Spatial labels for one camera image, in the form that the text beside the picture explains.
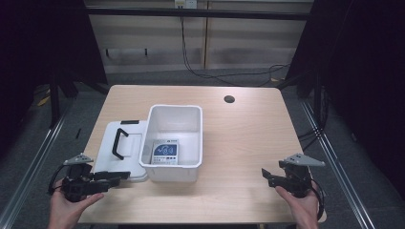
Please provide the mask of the white lid with black handle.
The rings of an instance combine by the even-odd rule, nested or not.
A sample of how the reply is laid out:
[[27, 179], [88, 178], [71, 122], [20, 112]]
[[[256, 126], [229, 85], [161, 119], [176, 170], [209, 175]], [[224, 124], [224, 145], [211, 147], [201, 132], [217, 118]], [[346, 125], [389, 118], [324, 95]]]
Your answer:
[[130, 181], [145, 181], [147, 174], [139, 164], [139, 152], [146, 124], [144, 120], [110, 122], [101, 141], [94, 171], [129, 172]]

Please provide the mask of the white wall socket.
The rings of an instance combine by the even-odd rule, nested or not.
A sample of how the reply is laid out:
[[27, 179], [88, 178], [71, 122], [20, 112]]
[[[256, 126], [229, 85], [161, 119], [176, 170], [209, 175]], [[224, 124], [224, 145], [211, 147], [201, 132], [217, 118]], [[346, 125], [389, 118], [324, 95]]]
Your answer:
[[174, 0], [176, 9], [191, 9], [195, 10], [198, 7], [197, 0]]

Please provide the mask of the black horizontal bar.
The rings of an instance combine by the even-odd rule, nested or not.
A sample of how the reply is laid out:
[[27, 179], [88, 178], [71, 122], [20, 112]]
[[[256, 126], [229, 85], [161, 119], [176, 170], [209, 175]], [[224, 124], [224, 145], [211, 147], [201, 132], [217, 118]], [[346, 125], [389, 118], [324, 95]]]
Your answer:
[[129, 9], [89, 7], [89, 14], [125, 15], [125, 16], [171, 16], [171, 17], [204, 17], [204, 18], [238, 18], [238, 19], [269, 19], [307, 21], [309, 13], [271, 12], [271, 11], [240, 11], [240, 10], [176, 10], [176, 9]]

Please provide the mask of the white and blue packet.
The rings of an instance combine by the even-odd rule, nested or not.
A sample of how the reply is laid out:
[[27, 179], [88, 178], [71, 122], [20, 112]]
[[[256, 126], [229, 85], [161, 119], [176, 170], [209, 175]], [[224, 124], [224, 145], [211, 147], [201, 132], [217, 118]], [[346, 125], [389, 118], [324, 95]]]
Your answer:
[[152, 164], [177, 165], [179, 142], [176, 139], [157, 139], [152, 150]]

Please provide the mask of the person's left hand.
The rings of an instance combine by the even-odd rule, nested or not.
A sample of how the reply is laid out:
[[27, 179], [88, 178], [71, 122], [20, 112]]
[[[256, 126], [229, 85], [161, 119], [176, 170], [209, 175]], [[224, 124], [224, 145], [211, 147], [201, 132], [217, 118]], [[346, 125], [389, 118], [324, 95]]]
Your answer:
[[55, 183], [50, 201], [50, 214], [47, 229], [75, 229], [83, 212], [99, 200], [104, 198], [102, 193], [85, 196], [79, 202], [65, 199], [61, 191], [62, 180]]

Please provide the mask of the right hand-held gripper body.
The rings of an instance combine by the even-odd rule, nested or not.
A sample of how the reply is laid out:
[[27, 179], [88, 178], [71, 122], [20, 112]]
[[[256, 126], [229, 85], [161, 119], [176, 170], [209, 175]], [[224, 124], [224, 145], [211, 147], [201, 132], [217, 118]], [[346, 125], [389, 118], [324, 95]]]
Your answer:
[[295, 154], [279, 161], [279, 167], [285, 171], [286, 190], [296, 198], [304, 198], [311, 187], [309, 167], [324, 167], [326, 163], [304, 154]]

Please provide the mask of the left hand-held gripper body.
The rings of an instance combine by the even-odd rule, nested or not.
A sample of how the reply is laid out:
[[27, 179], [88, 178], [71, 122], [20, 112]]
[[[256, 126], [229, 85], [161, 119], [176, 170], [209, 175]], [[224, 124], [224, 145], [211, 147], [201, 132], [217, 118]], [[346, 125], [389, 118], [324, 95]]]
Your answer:
[[83, 154], [67, 159], [63, 165], [67, 166], [66, 176], [62, 179], [61, 190], [70, 202], [79, 202], [83, 197], [96, 193], [92, 183], [91, 158]]

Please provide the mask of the black metal stand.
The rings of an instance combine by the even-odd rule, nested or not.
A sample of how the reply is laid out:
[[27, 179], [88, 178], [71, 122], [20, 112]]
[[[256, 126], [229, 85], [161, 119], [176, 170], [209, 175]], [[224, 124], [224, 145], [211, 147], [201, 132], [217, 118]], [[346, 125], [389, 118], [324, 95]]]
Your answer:
[[297, 86], [297, 95], [306, 98], [313, 93], [313, 116], [316, 124], [322, 127], [322, 81], [321, 76], [313, 71], [306, 71], [295, 76], [288, 76], [284, 81], [278, 83], [275, 88], [283, 90], [288, 86]]
[[81, 76], [69, 76], [68, 74], [63, 75], [62, 73], [52, 73], [50, 75], [50, 99], [52, 107], [52, 119], [50, 124], [51, 129], [55, 127], [56, 123], [61, 119], [59, 90], [62, 90], [62, 93], [64, 93], [68, 98], [76, 98], [78, 95], [78, 89], [75, 82], [83, 83], [101, 94], [107, 94], [109, 92], [108, 89], [100, 86], [98, 83], [92, 82], [91, 80], [85, 79]]

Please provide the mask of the metal floor rail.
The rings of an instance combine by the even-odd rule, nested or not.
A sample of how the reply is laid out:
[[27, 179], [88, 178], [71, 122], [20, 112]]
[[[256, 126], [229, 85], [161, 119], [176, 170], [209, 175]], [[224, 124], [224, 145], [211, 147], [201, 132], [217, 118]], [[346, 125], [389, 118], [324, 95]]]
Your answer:
[[327, 135], [324, 131], [321, 130], [320, 126], [315, 121], [314, 111], [312, 107], [306, 101], [302, 102], [301, 105], [360, 227], [362, 229], [376, 229], [368, 210], [363, 204], [360, 196], [355, 191], [352, 182], [350, 181], [346, 171], [340, 163], [340, 160], [333, 147], [331, 146]]
[[32, 163], [28, 167], [27, 172], [22, 177], [15, 193], [8, 201], [3, 213], [0, 215], [0, 229], [11, 229], [15, 219], [17, 218], [27, 196], [32, 188], [37, 174], [41, 170], [46, 158], [48, 157], [51, 148], [55, 140], [57, 139], [60, 130], [62, 129], [66, 115], [69, 113], [69, 109], [66, 109], [60, 118], [57, 119], [55, 124], [47, 132], [45, 139], [43, 140], [40, 148], [37, 150]]

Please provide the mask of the person's right hand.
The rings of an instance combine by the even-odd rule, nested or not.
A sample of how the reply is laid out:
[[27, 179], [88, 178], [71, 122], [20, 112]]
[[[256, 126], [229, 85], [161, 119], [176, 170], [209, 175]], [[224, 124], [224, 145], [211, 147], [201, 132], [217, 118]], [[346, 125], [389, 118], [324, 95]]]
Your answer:
[[310, 191], [304, 198], [296, 198], [281, 186], [276, 186], [275, 191], [283, 198], [295, 220], [296, 229], [319, 229], [318, 223], [318, 198]]

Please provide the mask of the dark curtain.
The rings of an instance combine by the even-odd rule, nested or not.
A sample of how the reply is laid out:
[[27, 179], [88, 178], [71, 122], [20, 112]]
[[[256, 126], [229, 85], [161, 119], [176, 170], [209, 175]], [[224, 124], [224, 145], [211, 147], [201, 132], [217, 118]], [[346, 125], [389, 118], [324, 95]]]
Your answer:
[[17, 139], [36, 87], [74, 97], [76, 82], [107, 92], [84, 0], [0, 0], [0, 158]]
[[288, 77], [319, 77], [373, 163], [405, 200], [405, 0], [313, 0]]

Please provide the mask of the white plastic storage box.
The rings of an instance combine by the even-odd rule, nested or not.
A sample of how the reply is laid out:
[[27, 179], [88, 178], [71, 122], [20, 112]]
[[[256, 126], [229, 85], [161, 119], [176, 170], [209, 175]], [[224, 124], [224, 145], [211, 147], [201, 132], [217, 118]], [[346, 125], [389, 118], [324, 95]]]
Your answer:
[[202, 108], [152, 106], [139, 153], [139, 165], [147, 176], [157, 182], [195, 182], [202, 163]]

